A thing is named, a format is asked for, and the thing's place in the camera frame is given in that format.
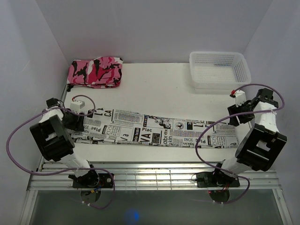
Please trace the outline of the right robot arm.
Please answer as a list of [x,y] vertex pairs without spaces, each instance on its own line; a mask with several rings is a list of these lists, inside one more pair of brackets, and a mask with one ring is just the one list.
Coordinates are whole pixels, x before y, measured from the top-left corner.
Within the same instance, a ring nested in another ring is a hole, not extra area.
[[231,184],[236,176],[245,171],[267,171],[273,165],[287,142],[276,125],[278,102],[273,99],[273,91],[259,89],[256,96],[246,100],[241,90],[232,92],[235,104],[228,107],[230,125],[235,127],[254,120],[251,130],[237,147],[235,156],[217,164],[212,173],[212,182],[217,186]]

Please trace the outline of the newspaper print trousers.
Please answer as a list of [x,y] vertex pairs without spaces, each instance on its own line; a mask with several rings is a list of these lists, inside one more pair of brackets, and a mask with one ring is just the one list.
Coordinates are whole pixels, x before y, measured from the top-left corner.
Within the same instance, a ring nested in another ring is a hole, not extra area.
[[211,121],[158,117],[137,112],[98,108],[83,120],[84,131],[73,132],[76,143],[140,144],[194,148],[236,148],[235,128]]

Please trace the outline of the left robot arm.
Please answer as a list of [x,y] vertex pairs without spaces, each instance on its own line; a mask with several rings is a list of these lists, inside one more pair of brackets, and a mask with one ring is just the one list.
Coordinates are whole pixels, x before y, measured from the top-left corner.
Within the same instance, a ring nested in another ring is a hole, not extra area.
[[85,187],[99,185],[100,178],[93,165],[74,152],[75,143],[70,132],[84,131],[83,120],[86,116],[80,112],[84,103],[76,103],[65,108],[62,101],[51,98],[46,101],[42,119],[30,127],[30,132],[44,159],[64,164],[73,171],[69,178]]

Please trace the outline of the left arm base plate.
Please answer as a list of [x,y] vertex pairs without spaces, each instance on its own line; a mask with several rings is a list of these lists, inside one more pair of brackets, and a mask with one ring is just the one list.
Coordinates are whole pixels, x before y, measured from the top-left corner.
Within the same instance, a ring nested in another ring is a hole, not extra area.
[[87,180],[77,179],[75,175],[69,175],[68,178],[73,181],[73,188],[113,188],[113,180],[107,173],[99,173]]

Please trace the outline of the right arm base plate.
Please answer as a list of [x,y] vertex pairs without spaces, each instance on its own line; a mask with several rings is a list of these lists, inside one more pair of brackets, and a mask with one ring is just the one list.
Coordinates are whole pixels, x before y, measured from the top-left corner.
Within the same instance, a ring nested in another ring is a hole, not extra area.
[[198,188],[238,188],[240,182],[238,178],[233,178],[225,174],[216,172],[200,172],[196,174]]

